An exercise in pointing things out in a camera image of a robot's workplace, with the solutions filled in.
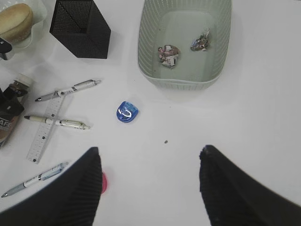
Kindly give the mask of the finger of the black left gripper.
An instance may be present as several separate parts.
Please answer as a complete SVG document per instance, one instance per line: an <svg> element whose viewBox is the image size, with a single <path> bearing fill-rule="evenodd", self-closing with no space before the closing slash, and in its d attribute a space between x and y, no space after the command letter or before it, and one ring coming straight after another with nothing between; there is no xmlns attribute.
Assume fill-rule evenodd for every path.
<svg viewBox="0 0 301 226"><path fill-rule="evenodd" d="M24 107L19 97L25 96L25 89L17 86L9 86L4 91L0 90L0 117L5 120L12 120L19 116Z"/></svg>

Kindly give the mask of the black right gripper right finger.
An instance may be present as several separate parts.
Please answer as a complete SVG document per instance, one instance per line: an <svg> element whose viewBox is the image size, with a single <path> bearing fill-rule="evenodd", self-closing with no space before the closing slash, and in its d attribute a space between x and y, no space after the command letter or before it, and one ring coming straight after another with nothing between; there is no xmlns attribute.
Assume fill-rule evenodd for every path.
<svg viewBox="0 0 301 226"><path fill-rule="evenodd" d="M301 207L265 187L213 145L199 155L199 190L212 226L299 226Z"/></svg>

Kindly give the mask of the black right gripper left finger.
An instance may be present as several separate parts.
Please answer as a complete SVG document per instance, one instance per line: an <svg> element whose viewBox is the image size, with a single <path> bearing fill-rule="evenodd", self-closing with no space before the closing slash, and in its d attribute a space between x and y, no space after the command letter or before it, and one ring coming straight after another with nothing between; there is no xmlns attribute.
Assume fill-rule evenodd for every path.
<svg viewBox="0 0 301 226"><path fill-rule="evenodd" d="M2 226L91 226L103 186L98 147L88 149L49 185L1 212Z"/></svg>

